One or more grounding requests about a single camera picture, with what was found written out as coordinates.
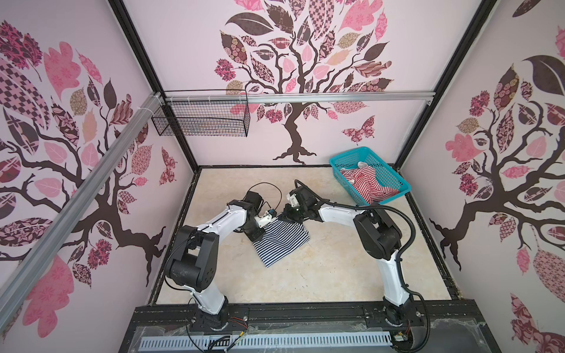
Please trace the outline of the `blue white striped tank top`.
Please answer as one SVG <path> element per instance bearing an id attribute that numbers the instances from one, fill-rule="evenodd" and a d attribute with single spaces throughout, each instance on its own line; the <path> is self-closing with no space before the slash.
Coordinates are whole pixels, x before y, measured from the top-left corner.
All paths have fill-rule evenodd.
<path id="1" fill-rule="evenodd" d="M 309 241 L 309 233 L 302 224 L 276 220 L 265 227 L 265 233 L 253 246 L 261 262 L 269 268 Z"/>

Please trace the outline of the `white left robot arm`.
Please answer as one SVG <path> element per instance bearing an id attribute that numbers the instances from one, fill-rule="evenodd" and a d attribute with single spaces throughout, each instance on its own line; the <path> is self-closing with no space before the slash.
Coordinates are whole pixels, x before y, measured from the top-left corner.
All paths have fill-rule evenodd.
<path id="1" fill-rule="evenodd" d="M 225 210 L 197 227 L 178 229 L 171 254 L 165 263 L 166 279 L 189 291 L 199 309 L 218 316 L 225 310 L 227 298 L 213 282 L 221 242 L 233 231 L 244 233 L 251 241 L 263 238 L 265 229 L 259 225 L 263 198 L 249 191 L 242 200 L 232 200 Z"/>

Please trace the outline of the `red white striped tank top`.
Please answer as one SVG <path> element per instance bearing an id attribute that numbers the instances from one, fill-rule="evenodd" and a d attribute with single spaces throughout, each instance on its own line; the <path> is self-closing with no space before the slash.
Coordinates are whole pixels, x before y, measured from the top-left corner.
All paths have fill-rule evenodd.
<path id="1" fill-rule="evenodd" d="M 359 162 L 356 169 L 341 169 L 340 173 L 368 204 L 383 202 L 399 193 L 397 189 L 381 185 L 376 169 L 367 163 Z"/>

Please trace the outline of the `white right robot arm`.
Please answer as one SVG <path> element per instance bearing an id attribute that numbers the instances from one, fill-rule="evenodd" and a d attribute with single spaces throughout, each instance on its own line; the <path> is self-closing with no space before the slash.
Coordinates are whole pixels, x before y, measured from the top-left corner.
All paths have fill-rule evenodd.
<path id="1" fill-rule="evenodd" d="M 315 221 L 336 223 L 355 229 L 366 253 L 378 261 L 384 300 L 393 307 L 404 306 L 416 293 L 404 280 L 402 255 L 416 238 L 416 229 L 406 214 L 382 204 L 354 206 L 324 199 L 296 179 L 282 219 L 291 223 Z"/>

